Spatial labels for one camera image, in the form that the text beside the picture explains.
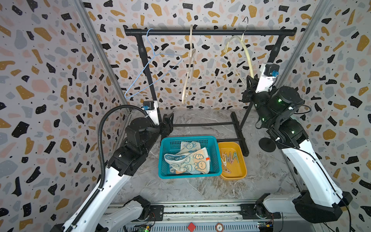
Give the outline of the teal jellyfish pattern towel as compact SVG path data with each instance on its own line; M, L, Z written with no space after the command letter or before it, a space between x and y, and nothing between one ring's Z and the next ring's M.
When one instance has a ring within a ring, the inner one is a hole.
M206 148L195 141L181 142L181 149L176 154L165 154L165 161L170 166L172 174L208 174L210 172L210 157Z

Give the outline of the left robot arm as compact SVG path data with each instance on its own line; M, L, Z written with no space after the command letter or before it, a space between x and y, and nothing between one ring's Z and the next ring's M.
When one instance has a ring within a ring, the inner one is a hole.
M53 232L116 232L134 220L150 219L150 202L141 196L114 213L105 213L118 192L144 164L156 141L173 131L173 113L164 115L157 125L152 125L150 119L136 118L130 122L122 146L104 165L105 177L70 219L53 226Z

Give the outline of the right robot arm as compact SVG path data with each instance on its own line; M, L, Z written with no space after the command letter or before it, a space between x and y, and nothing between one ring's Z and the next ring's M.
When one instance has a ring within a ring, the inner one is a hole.
M289 195L263 195L256 201L257 215L263 218L273 213L289 213L310 223L337 221L343 213L342 207L348 207L353 198L334 183L303 126L292 119L305 101L294 88L277 89L273 81L274 77L262 77L259 81L247 77L243 101L255 107L261 127L269 135L259 141L259 146L265 151L281 150L296 168L306 189Z

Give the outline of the peach clothespin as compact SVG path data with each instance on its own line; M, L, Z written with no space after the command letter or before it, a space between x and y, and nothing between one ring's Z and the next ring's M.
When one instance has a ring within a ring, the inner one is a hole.
M226 172L227 174L231 174L231 171L226 166L223 166L223 172Z

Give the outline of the mint green clothespin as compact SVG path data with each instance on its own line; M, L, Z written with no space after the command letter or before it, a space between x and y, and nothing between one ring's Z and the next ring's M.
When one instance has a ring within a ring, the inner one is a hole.
M234 152L234 154L233 154L233 160L236 160L237 162L239 162L237 152Z

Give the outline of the white clothespin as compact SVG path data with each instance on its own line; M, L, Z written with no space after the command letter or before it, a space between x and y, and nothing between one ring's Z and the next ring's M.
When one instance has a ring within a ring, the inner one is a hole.
M221 155L221 160L222 160L223 166L227 167L227 155L226 155L226 153Z

